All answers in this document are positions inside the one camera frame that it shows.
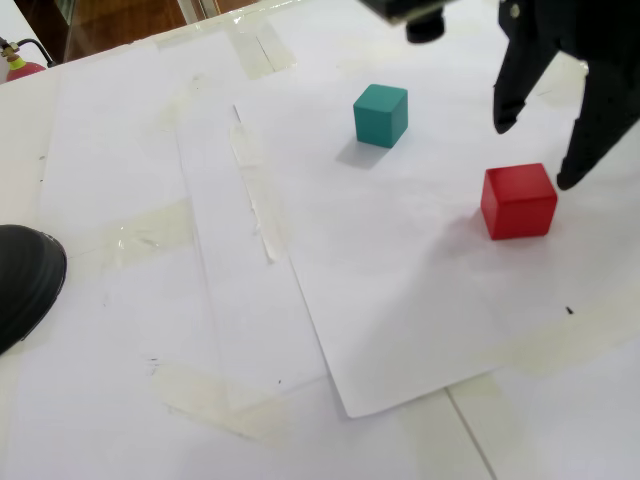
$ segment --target red fire extinguisher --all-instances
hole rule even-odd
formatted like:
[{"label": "red fire extinguisher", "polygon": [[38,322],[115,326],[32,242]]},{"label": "red fire extinguisher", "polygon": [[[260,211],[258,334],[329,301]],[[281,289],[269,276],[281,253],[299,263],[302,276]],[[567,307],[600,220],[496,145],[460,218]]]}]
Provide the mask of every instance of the red fire extinguisher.
[{"label": "red fire extinguisher", "polygon": [[55,66],[55,62],[51,59],[47,51],[37,40],[32,38],[25,38],[17,43],[9,43],[4,38],[0,37],[0,48],[2,48],[2,56],[9,62],[9,73],[7,74],[7,81],[15,80],[17,78],[26,77],[32,73],[41,72],[46,70],[41,65],[33,62],[25,62],[20,55],[17,54],[20,51],[20,47],[25,43],[33,43],[42,52],[42,55],[47,61],[47,67],[51,68]]}]

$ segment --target black object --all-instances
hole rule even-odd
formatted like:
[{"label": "black object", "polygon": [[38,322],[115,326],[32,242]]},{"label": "black object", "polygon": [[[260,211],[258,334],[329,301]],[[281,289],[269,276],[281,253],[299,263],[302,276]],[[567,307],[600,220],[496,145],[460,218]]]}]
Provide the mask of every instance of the black object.
[{"label": "black object", "polygon": [[428,15],[451,0],[362,0],[373,11],[391,23]]},{"label": "black object", "polygon": [[0,226],[0,355],[49,312],[66,272],[67,256],[57,240],[27,227]]},{"label": "black object", "polygon": [[407,40],[411,43],[428,43],[444,35],[442,8],[407,22]]},{"label": "black object", "polygon": [[[432,13],[450,0],[362,0],[390,21]],[[517,122],[526,98],[558,51],[589,65],[558,187],[574,187],[640,118],[640,1],[501,0],[509,47],[494,92],[499,133]],[[412,41],[409,25],[409,40]]]}]

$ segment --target teal cube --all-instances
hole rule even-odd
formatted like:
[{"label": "teal cube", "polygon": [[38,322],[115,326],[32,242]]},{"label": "teal cube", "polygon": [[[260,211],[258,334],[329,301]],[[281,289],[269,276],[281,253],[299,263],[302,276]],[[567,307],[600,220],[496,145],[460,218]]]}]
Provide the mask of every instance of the teal cube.
[{"label": "teal cube", "polygon": [[359,142],[391,148],[409,126],[409,92],[370,85],[353,105]]}]

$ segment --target red cube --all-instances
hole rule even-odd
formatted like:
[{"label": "red cube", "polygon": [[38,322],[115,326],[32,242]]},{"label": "red cube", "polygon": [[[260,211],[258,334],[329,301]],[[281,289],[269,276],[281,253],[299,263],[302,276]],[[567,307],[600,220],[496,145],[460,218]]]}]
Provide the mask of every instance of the red cube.
[{"label": "red cube", "polygon": [[493,240],[546,235],[557,203],[541,163],[492,168],[484,177],[481,208]]}]

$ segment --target wooden block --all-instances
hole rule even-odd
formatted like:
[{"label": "wooden block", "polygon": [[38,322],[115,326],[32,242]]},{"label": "wooden block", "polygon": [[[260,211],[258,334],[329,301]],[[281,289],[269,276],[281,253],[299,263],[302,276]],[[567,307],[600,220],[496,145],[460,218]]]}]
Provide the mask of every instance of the wooden block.
[{"label": "wooden block", "polygon": [[557,203],[541,163],[487,170],[481,208],[493,240],[546,235]]},{"label": "wooden block", "polygon": [[391,148],[409,126],[407,90],[370,85],[353,105],[358,141]]}]

